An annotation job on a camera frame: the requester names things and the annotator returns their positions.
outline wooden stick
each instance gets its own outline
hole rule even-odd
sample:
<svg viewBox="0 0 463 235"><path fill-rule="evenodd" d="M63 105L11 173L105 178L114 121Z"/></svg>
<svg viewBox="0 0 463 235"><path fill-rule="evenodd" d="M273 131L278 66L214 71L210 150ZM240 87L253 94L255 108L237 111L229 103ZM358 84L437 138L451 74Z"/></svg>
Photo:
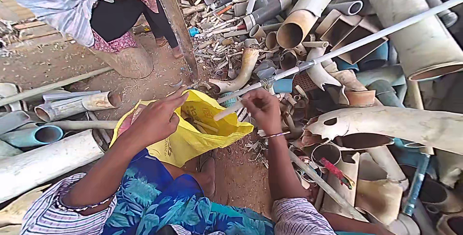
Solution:
<svg viewBox="0 0 463 235"><path fill-rule="evenodd" d="M26 91L24 91L22 93L18 93L16 95L14 95L14 96L9 96L9 97L2 98L2 99L0 99L0 107L2 107L4 105L8 105L8 104L16 102L16 101L19 101L19 100L23 100L23 99L28 98L28 97L32 97L32 96L47 92L49 90L54 90L56 88L66 86L66 85L75 83L77 81L81 81L81 80L84 80L84 79L99 75L99 74L104 73L104 72L108 72L110 70L113 70L113 68L112 67L106 67L106 68L102 68L102 69L97 69L95 71L88 72L88 73L85 73L85 74L82 74L82 75L79 75L79 76L75 76L75 77L72 77L72 78L61 80L61 81L58 81L58 82L55 82L55 83L52 83L52 84L49 84L49 85L46 85L46 86L41 86L41 87L38 87L36 89L26 90Z"/></svg>
<svg viewBox="0 0 463 235"><path fill-rule="evenodd" d="M182 11L178 6L177 0L160 0L161 5L164 8L167 19L172 26L178 45L185 56L185 61L190 67L190 77L193 82L198 81L198 65L196 63L196 58L194 57L194 48L193 43L191 42L191 37L185 24L185 20L182 16Z"/></svg>

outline blue plastic piece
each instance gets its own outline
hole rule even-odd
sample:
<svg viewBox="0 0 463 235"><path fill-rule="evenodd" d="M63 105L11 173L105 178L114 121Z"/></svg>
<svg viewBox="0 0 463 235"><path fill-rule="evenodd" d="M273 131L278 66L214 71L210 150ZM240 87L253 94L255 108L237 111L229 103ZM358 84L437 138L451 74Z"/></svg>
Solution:
<svg viewBox="0 0 463 235"><path fill-rule="evenodd" d="M354 65L351 65L351 64L347 63L346 61L338 58L338 57L334 57L333 61L336 62L336 65L338 66L339 71L346 70L346 69L351 69L354 72L359 72L360 71L359 68L358 68L357 63L355 63Z"/></svg>
<svg viewBox="0 0 463 235"><path fill-rule="evenodd" d="M220 97L230 96L231 94L233 94L233 92L223 93L222 95L220 95ZM233 104L236 103L236 101L238 100L236 99L236 97L234 97L223 103L220 103L220 105L223 106L224 108L228 108L228 107L233 106Z"/></svg>
<svg viewBox="0 0 463 235"><path fill-rule="evenodd" d="M275 93L291 93L293 91L293 79L282 78L273 83Z"/></svg>
<svg viewBox="0 0 463 235"><path fill-rule="evenodd" d="M191 29L188 29L188 32L190 33L190 37L194 37L196 34L200 33L200 29L193 27Z"/></svg>
<svg viewBox="0 0 463 235"><path fill-rule="evenodd" d="M360 71L377 69L384 66L388 62L388 52L388 43L385 42L381 44L377 49L357 63Z"/></svg>
<svg viewBox="0 0 463 235"><path fill-rule="evenodd" d="M60 140L62 135L62 130L58 126L43 125L4 133L0 135L0 139L16 147L31 147L51 144Z"/></svg>

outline bracelet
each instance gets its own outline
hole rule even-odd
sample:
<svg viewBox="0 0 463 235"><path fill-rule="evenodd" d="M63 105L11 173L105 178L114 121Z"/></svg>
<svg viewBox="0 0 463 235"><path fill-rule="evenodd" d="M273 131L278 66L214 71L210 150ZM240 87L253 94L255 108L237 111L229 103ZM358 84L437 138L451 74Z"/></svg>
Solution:
<svg viewBox="0 0 463 235"><path fill-rule="evenodd" d="M59 192L57 195L56 195L56 202L55 202L55 206L59 209L62 209L62 210L66 210L66 211L72 211L72 212L79 212L79 211L83 211L83 210L86 210L88 208L95 208L101 204L105 204L106 202L108 202L113 196L116 195L116 193L119 191L120 189L120 186L119 188L117 189L117 191L115 191L111 196L109 196L107 199L105 199L104 201L102 202L98 202L98 203L95 203L95 204L91 204L91 205L87 205L87 206L82 206L82 207L71 207L71 206L68 206L66 204L64 204L64 202L62 202L62 198L64 197L64 195L66 195L70 190L71 188L73 187L73 185L75 185L77 182L74 182L72 184L70 184L68 187L66 187L63 191Z"/></svg>
<svg viewBox="0 0 463 235"><path fill-rule="evenodd" d="M281 133L276 133L276 134L273 134L273 135L269 135L269 136L264 136L263 138L266 138L266 139L269 139L271 137L277 137L277 136L280 136L280 135L286 135L286 134L289 134L291 133L290 131L287 131L287 132L281 132Z"/></svg>

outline pipe fragment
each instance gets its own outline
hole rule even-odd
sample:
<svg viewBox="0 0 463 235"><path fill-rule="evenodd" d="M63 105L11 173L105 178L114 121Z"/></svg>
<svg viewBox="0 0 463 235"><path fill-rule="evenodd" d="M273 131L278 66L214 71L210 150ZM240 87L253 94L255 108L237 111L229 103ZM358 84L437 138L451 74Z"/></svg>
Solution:
<svg viewBox="0 0 463 235"><path fill-rule="evenodd" d="M243 51L243 63L241 65L241 72L238 77L232 81L220 81L217 79L209 79L209 83L215 84L220 88L220 93L235 92L242 88L246 82L251 78L252 70L258 61L259 50L254 48L245 48Z"/></svg>

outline cut pipe section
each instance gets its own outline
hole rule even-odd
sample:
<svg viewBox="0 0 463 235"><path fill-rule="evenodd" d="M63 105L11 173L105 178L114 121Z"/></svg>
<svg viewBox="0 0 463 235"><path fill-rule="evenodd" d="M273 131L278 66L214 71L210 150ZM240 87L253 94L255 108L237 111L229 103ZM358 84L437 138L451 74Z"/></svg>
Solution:
<svg viewBox="0 0 463 235"><path fill-rule="evenodd" d="M298 0L277 33L278 44L294 48L309 33L331 0Z"/></svg>
<svg viewBox="0 0 463 235"><path fill-rule="evenodd" d="M31 147L54 143L60 140L62 135L63 132L58 126L44 125L4 133L0 135L0 139L16 147Z"/></svg>
<svg viewBox="0 0 463 235"><path fill-rule="evenodd" d="M363 1L350 1L343 3L328 4L327 8L323 11L324 14L328 14L333 9L342 12L344 15L356 15L363 8Z"/></svg>
<svg viewBox="0 0 463 235"><path fill-rule="evenodd" d="M369 0L384 27L429 10L425 0ZM463 51L436 16L390 35L410 80L424 80L463 69Z"/></svg>

